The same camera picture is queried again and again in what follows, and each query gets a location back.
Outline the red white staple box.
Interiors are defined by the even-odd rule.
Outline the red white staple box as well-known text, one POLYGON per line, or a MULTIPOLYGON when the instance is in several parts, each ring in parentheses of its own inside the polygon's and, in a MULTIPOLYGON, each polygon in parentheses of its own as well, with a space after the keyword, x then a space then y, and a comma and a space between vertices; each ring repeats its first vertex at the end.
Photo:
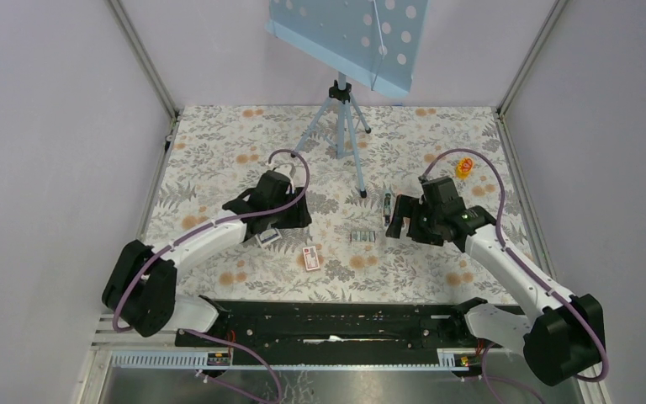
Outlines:
POLYGON ((320 270, 320 255, 316 246, 307 246, 302 249, 305 270, 312 272, 320 270))

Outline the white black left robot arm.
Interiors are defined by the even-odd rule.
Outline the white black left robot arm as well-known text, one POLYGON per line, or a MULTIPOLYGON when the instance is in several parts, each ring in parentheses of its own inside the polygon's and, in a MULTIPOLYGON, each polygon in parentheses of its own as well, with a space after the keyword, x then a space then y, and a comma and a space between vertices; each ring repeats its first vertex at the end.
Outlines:
POLYGON ((162 330, 194 330, 206 345, 222 343, 228 326, 219 309, 205 297, 178 294, 177 283, 208 258, 266 230, 306 228, 312 222, 307 188, 268 170, 255 187, 225 203, 217 216, 174 241, 161 247, 139 240, 125 244, 102 294, 103 304, 114 313, 114 331, 148 338, 162 330))

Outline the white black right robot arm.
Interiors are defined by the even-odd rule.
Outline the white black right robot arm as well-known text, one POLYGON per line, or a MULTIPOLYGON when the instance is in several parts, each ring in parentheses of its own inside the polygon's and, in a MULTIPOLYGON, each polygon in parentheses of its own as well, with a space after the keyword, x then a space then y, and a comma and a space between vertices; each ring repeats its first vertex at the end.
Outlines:
POLYGON ((466 206, 451 178, 423 178, 421 185, 419 198, 395 197, 385 235, 439 247, 452 243, 491 273, 522 310, 515 315, 481 298, 468 300, 448 325, 454 343, 496 343, 522 356, 546 385, 607 358, 603 310, 595 297, 576 295, 517 252, 485 208, 466 206))

